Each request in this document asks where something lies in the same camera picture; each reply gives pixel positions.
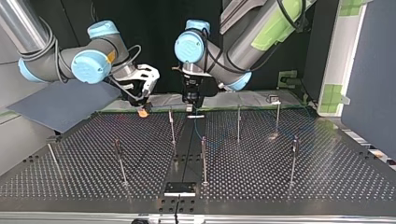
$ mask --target vertical metal pin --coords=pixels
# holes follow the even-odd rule
[[[124,168],[123,162],[122,162],[123,151],[122,151],[122,148],[121,148],[121,145],[120,145],[120,139],[119,138],[116,138],[116,140],[115,140],[114,150],[115,150],[117,159],[119,160],[119,163],[120,163],[120,168],[121,168],[121,171],[122,171],[122,178],[123,178],[123,181],[124,181],[123,184],[125,186],[128,186],[129,184],[128,184],[128,180],[126,179],[125,168]]]
[[[123,168],[122,160],[120,160],[120,167],[121,167],[121,170],[122,170],[122,176],[123,176],[123,179],[124,179],[124,185],[128,185],[128,181],[126,180],[126,175],[125,175],[125,170]]]
[[[241,106],[238,106],[238,136],[237,136],[237,142],[239,143],[241,141]]]
[[[277,101],[276,104],[277,104],[277,110],[276,110],[276,132],[277,132],[277,130],[279,128],[279,116],[280,116],[281,103],[280,103],[280,101]]]
[[[294,136],[291,149],[293,151],[293,165],[291,166],[290,187],[292,187],[294,185],[293,179],[294,179],[296,158],[300,152],[300,139],[297,135]]]
[[[175,140],[175,128],[174,128],[174,121],[173,121],[173,113],[172,110],[169,110],[169,122],[171,123],[171,130],[172,130],[172,144],[176,144]]]
[[[202,160],[204,161],[204,186],[207,186],[209,183],[207,182],[207,175],[206,175],[206,138],[202,137],[201,141],[202,145]]]
[[[47,146],[49,147],[49,152],[50,152],[50,155],[51,155],[53,161],[55,161],[55,163],[58,164],[58,160],[55,157],[55,153],[53,153],[52,145],[50,143],[48,143]]]

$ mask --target green tape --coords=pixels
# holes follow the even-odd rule
[[[290,17],[296,21],[301,13],[301,0],[284,0],[283,5]],[[251,47],[258,50],[268,50],[276,42],[283,42],[292,32],[294,28],[286,20],[279,7],[256,36]]]
[[[326,84],[321,98],[320,113],[336,113],[341,104],[342,85]]]
[[[340,17],[358,16],[361,13],[363,0],[342,0]]]
[[[10,115],[18,115],[18,114],[13,111],[6,111],[6,112],[0,114],[0,117],[10,116]]]

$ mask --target cable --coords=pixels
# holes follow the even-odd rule
[[[44,19],[42,19],[41,17],[40,17],[40,20],[44,23],[45,27],[47,28],[47,31],[49,33],[49,41],[48,41],[48,43],[46,44],[46,46],[42,50],[39,50],[36,53],[33,53],[33,54],[20,53],[21,58],[25,62],[32,62],[32,61],[35,61],[35,60],[41,58],[42,56],[44,56],[46,53],[48,53],[50,51],[50,49],[52,49],[52,47],[55,47],[55,70],[56,70],[56,75],[57,75],[58,79],[62,83],[67,83],[69,78],[66,77],[64,74],[62,74],[61,71],[60,71],[60,68],[59,68],[59,58],[62,58],[62,61],[63,61],[64,65],[65,65],[65,62],[64,62],[64,58],[62,57],[62,55],[60,55],[60,52],[59,52],[58,39],[53,34],[52,29],[50,28],[49,24]]]
[[[12,63],[17,63],[17,62],[18,62],[18,61],[8,62],[8,63],[0,63],[0,65],[12,64]]]
[[[99,21],[97,15],[96,15],[96,8],[93,5],[93,1],[91,2],[91,19],[93,22]]]
[[[125,90],[124,88],[123,88],[123,86],[121,86],[121,84],[116,80],[116,79],[114,79],[114,77],[108,77],[112,82],[114,82],[114,84],[116,84],[116,86],[117,87],[119,87],[122,91],[124,91],[125,93],[127,93],[129,96],[131,96],[133,99],[135,99],[135,100],[139,100],[138,98],[136,98],[135,96],[133,96],[130,92],[128,92],[127,90]]]
[[[231,69],[231,68],[225,66],[224,64],[221,64],[221,63],[219,62],[219,58],[215,58],[215,57],[213,56],[213,54],[210,52],[209,47],[208,47],[208,45],[207,45],[207,41],[208,41],[208,32],[207,32],[207,30],[204,29],[204,30],[203,30],[203,33],[204,33],[204,42],[205,42],[205,52],[206,52],[206,54],[208,54],[208,55],[210,56],[210,58],[213,60],[213,62],[214,62],[215,64],[217,64],[218,66],[220,66],[221,68],[223,68],[224,70],[226,70],[226,71],[228,71],[228,72],[236,73],[236,74],[245,74],[245,73],[248,73],[248,72],[255,72],[255,71],[261,69],[261,68],[268,62],[268,60],[274,55],[274,53],[276,52],[276,50],[277,50],[277,49],[279,48],[279,46],[280,46],[280,44],[277,44],[274,48],[271,49],[270,54],[265,58],[265,60],[264,60],[261,64],[259,64],[259,65],[258,65],[257,67],[255,67],[255,68],[248,69],[248,70],[243,70],[243,69],[241,69],[241,68],[238,68],[236,65],[234,65],[233,62],[229,59],[229,57],[228,57],[228,52],[227,52],[228,61],[230,62],[230,64],[231,64],[234,68],[238,69],[238,70],[233,70],[233,69]]]
[[[318,105],[314,102],[314,98],[312,98],[312,96],[309,94],[308,90],[306,89],[303,80],[302,80],[301,78],[300,78],[300,80],[301,80],[301,85],[303,86],[303,89],[304,89],[305,93],[308,95],[309,98],[311,98],[312,104],[314,104],[314,106],[315,106],[316,108],[318,108]]]
[[[293,21],[293,19],[290,17],[288,11],[285,9],[285,6],[283,6],[283,0],[276,0],[277,4],[279,5],[280,10],[282,11],[282,14],[285,16],[286,20],[289,22],[289,24],[297,31],[301,32],[304,29],[304,22],[305,22],[305,11],[306,11],[306,0],[302,0],[302,11],[300,14],[300,17],[297,19],[297,21],[300,24],[296,24],[296,22]]]
[[[132,57],[131,59],[129,59],[128,61],[126,61],[125,63],[123,63],[123,65],[120,65],[120,67],[118,67],[117,69],[115,69],[114,71],[111,71],[111,74],[115,74],[118,71],[120,71],[122,68],[124,68],[125,66],[129,65],[130,63],[132,63],[142,52],[142,46],[140,45],[133,45],[130,48],[128,48],[128,52],[130,52],[133,49],[138,48],[137,53],[134,55],[134,57]]]

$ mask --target metal rod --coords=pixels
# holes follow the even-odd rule
[[[296,165],[296,153],[293,153],[293,165],[291,166],[291,176],[290,176],[290,187],[294,185],[293,178],[294,178],[294,169]]]
[[[241,124],[240,124],[240,122],[241,122],[241,106],[238,105],[238,139],[237,139],[238,143],[241,140],[241,136],[240,136],[240,131],[241,131],[241,127],[240,126],[241,126]]]
[[[202,137],[201,141],[202,146],[202,159],[204,161],[204,186],[207,186],[209,183],[207,182],[207,175],[206,175],[206,138]]]
[[[122,159],[120,159],[120,167],[121,167],[121,170],[122,170],[122,176],[123,176],[123,179],[124,179],[124,185],[128,185],[128,180],[126,179],[126,174],[125,174],[125,169],[123,167]]]
[[[58,164],[58,160],[56,160],[55,153],[53,153],[52,145],[48,143],[47,146],[49,147],[50,155],[53,161],[55,161],[55,163]]]
[[[42,50],[50,39],[48,31],[26,0],[1,0],[0,25],[20,53]]]
[[[276,132],[277,129],[279,128],[279,116],[280,116],[280,102],[277,102],[277,110],[276,110]]]
[[[169,122],[171,123],[172,143],[173,143],[173,145],[175,145],[175,144],[176,144],[176,139],[175,139],[175,128],[174,128],[174,121],[173,121],[173,116],[172,116],[172,110],[169,110]]]
[[[290,188],[294,185],[293,178],[294,178],[295,163],[296,163],[296,158],[300,152],[300,139],[297,135],[294,136],[292,142],[292,150],[293,150],[293,165],[291,166]]]

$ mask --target white wall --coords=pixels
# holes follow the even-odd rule
[[[4,115],[7,106],[47,86],[27,81],[16,63],[18,53],[0,28],[0,175],[39,150],[53,131],[19,115]]]

